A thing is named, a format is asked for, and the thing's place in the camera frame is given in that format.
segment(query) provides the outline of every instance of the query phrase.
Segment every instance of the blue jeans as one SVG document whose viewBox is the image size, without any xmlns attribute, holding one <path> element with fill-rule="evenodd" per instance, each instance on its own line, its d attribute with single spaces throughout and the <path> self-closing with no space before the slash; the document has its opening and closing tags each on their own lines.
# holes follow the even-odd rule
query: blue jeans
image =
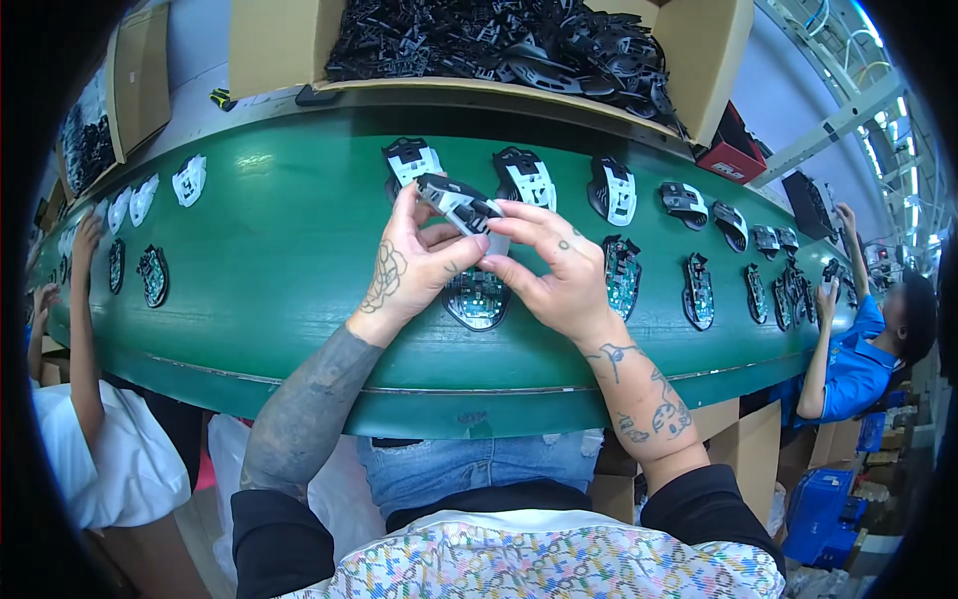
<svg viewBox="0 0 958 599">
<path fill-rule="evenodd" d="M 600 428 L 532 437 L 426 440 L 401 448 L 359 437 L 359 462 L 383 519 L 462 491 L 548 478 L 585 492 L 592 482 Z"/>
</svg>

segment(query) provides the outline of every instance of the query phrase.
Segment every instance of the blue polo shirt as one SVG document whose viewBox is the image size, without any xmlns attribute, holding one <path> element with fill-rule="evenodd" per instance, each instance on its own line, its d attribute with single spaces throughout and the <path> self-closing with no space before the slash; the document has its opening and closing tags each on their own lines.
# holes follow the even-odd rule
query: blue polo shirt
<svg viewBox="0 0 958 599">
<path fill-rule="evenodd" d="M 825 371 L 825 409 L 822 417 L 806 420 L 795 415 L 793 425 L 823 425 L 847 420 L 878 401 L 898 361 L 868 339 L 885 328 L 885 319 L 875 298 L 866 295 L 858 307 L 855 323 L 829 339 L 829 364 Z M 782 426 L 788 426 L 805 384 L 805 373 L 772 387 L 769 402 L 782 401 Z"/>
</svg>

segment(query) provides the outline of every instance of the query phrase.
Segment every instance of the cable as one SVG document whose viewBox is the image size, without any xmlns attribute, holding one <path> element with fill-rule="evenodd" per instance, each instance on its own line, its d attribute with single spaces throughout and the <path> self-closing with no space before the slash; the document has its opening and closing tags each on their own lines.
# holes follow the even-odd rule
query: cable
<svg viewBox="0 0 958 599">
<path fill-rule="evenodd" d="M 818 27 L 814 31 L 809 33 L 809 37 L 815 37 L 816 35 L 822 33 L 822 30 L 825 29 L 825 22 L 829 20 L 829 11 L 831 10 L 831 5 L 829 0 L 825 0 L 825 16 L 822 17 L 822 22 L 818 24 Z"/>
<path fill-rule="evenodd" d="M 884 60 L 876 60 L 875 62 L 869 63 L 867 66 L 861 67 L 861 71 L 859 71 L 861 73 L 861 77 L 858 78 L 858 82 L 856 83 L 856 85 L 861 85 L 861 82 L 865 81 L 865 76 L 868 75 L 868 71 L 870 71 L 872 67 L 878 66 L 880 64 L 887 66 L 889 71 L 892 71 L 895 69 L 895 67 L 885 62 Z"/>
</svg>

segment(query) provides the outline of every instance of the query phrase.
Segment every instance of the black sleeve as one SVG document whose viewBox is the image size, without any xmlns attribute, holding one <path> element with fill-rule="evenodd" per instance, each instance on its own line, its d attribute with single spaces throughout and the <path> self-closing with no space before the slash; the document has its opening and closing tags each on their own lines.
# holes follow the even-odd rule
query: black sleeve
<svg viewBox="0 0 958 599">
<path fill-rule="evenodd" d="M 785 557 L 741 499 L 730 466 L 713 464 L 686 472 L 649 497 L 642 525 L 687 545 L 730 541 L 758 547 L 772 556 L 785 576 Z"/>
<path fill-rule="evenodd" d="M 279 491 L 240 491 L 233 506 L 237 598 L 259 599 L 332 576 L 332 535 L 309 507 Z"/>
</svg>

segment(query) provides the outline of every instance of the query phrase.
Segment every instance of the red box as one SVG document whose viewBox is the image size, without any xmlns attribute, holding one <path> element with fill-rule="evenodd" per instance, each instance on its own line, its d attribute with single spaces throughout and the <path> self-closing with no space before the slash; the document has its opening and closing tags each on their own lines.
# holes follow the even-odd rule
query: red box
<svg viewBox="0 0 958 599">
<path fill-rule="evenodd" d="M 702 169 L 718 173 L 740 185 L 759 176 L 766 168 L 759 145 L 745 132 L 745 123 L 731 102 L 718 122 L 712 147 L 695 146 L 692 156 Z"/>
</svg>

